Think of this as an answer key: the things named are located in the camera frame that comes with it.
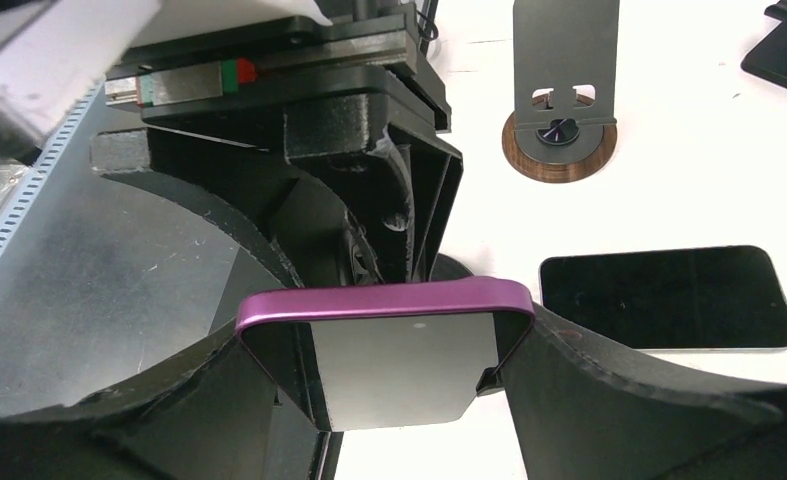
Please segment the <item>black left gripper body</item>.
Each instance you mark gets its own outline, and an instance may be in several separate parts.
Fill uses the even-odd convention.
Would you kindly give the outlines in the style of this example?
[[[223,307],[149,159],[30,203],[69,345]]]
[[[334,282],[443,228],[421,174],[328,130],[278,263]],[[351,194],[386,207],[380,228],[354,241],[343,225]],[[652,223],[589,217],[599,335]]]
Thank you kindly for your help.
[[[427,281],[463,173],[433,1],[166,1],[109,70],[135,129],[94,172],[232,237],[279,283]]]

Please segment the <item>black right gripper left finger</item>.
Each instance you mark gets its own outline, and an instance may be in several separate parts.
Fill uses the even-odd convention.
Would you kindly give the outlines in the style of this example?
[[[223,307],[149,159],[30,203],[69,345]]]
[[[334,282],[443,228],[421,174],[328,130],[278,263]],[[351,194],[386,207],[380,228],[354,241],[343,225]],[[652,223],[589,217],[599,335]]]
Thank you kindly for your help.
[[[71,406],[0,417],[0,479],[260,479],[275,391],[223,329]]]

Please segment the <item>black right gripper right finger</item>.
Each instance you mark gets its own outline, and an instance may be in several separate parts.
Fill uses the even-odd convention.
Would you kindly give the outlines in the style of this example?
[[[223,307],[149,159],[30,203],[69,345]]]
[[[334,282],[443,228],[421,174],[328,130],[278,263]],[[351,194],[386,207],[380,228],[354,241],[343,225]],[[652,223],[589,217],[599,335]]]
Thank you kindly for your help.
[[[787,479],[787,385],[634,350],[541,306],[501,379],[532,479]]]

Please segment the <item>black round disc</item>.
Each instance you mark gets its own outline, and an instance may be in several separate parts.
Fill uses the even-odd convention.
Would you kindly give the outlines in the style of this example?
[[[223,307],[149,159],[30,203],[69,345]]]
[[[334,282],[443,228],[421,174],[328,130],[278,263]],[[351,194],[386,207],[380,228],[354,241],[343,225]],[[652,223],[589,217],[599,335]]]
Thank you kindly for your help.
[[[473,276],[473,271],[461,261],[446,254],[438,253],[429,280],[432,282],[451,281]]]

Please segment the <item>purple phone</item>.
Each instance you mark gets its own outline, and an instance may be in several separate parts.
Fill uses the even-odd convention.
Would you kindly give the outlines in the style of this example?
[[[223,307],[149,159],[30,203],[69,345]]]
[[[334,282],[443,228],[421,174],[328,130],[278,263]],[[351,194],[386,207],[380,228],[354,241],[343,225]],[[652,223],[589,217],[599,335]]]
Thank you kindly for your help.
[[[520,283],[458,280],[264,291],[235,331],[321,431],[459,419],[534,324]]]

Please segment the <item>black phone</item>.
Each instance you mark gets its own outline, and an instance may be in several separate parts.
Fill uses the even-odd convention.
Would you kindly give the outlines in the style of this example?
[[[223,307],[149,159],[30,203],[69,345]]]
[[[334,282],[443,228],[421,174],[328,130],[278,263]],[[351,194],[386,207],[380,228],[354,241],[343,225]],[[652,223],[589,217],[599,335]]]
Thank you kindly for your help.
[[[785,349],[787,302],[751,245],[551,257],[544,307],[634,349]]]

